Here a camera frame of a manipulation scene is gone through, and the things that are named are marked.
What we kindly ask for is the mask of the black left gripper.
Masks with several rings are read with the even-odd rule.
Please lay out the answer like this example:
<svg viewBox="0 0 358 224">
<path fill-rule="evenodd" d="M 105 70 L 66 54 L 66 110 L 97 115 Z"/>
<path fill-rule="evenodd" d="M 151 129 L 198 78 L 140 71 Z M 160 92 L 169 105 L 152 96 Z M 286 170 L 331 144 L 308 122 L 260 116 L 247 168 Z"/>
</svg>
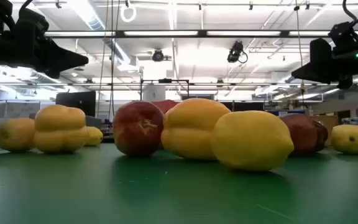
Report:
<svg viewBox="0 0 358 224">
<path fill-rule="evenodd" d="M 58 79 L 60 73 L 81 67 L 88 57 L 58 46 L 45 28 L 15 28 L 0 33 L 0 64 L 27 66 Z"/>
</svg>

